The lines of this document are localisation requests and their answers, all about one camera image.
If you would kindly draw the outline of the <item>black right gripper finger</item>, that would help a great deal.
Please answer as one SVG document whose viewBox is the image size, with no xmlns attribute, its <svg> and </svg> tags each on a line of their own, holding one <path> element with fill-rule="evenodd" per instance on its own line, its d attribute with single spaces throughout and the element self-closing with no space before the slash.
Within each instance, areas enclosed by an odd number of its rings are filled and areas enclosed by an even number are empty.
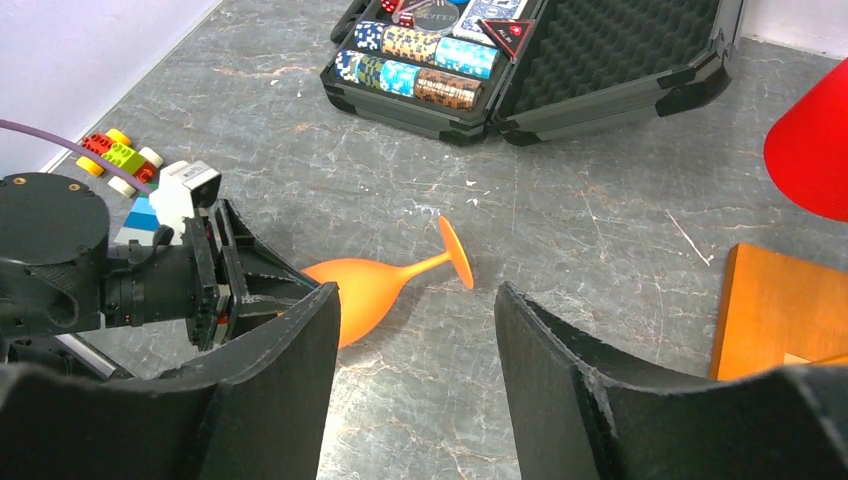
<svg viewBox="0 0 848 480">
<path fill-rule="evenodd" d="M 674 371 L 559 319 L 511 283 L 494 317 L 525 479 L 843 479 L 847 371 L 735 381 Z"/>
</svg>

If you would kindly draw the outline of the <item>orange wine glass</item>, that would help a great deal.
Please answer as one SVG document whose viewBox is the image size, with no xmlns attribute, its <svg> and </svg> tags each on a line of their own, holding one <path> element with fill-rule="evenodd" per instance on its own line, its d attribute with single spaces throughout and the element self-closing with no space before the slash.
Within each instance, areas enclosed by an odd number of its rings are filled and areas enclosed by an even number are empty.
<svg viewBox="0 0 848 480">
<path fill-rule="evenodd" d="M 405 285 L 419 274 L 451 263 L 466 288 L 474 277 L 461 241 L 449 220 L 438 219 L 444 251 L 420 262 L 396 266 L 362 258 L 324 261 L 302 270 L 319 283 L 334 283 L 340 302 L 338 347 L 344 349 L 374 330 L 389 313 Z"/>
</svg>

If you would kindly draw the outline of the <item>red wine glass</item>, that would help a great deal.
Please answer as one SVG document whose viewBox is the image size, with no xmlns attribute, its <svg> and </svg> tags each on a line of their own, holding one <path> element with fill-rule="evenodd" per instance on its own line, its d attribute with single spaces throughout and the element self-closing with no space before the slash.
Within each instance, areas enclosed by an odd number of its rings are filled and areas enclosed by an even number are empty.
<svg viewBox="0 0 848 480">
<path fill-rule="evenodd" d="M 815 215 L 847 221 L 847 62 L 842 61 L 783 114 L 763 157 L 776 187 Z"/>
</svg>

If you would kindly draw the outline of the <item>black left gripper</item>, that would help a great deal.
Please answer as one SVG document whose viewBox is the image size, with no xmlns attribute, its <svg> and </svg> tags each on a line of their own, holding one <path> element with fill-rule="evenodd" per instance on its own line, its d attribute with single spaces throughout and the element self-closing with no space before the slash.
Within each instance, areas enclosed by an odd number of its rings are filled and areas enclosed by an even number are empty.
<svg viewBox="0 0 848 480">
<path fill-rule="evenodd" d="M 215 215 L 187 219 L 183 241 L 188 338 L 199 351 L 227 344 L 149 380 L 3 367 L 3 478 L 316 477 L 339 339 L 336 286 L 317 288 L 227 199 Z"/>
</svg>

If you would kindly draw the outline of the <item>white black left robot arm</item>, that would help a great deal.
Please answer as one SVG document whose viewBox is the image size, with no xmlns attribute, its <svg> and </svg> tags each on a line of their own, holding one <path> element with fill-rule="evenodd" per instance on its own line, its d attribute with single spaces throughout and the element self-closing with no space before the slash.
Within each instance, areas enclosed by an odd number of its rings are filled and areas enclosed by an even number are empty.
<svg viewBox="0 0 848 480">
<path fill-rule="evenodd" d="M 221 177 L 163 176 L 143 245 L 109 242 L 110 215 L 87 185 L 48 173 L 1 181 L 1 360 L 101 381 L 127 372 L 84 339 L 105 328 L 183 320 L 200 351 L 292 308 L 316 282 L 264 245 Z"/>
</svg>

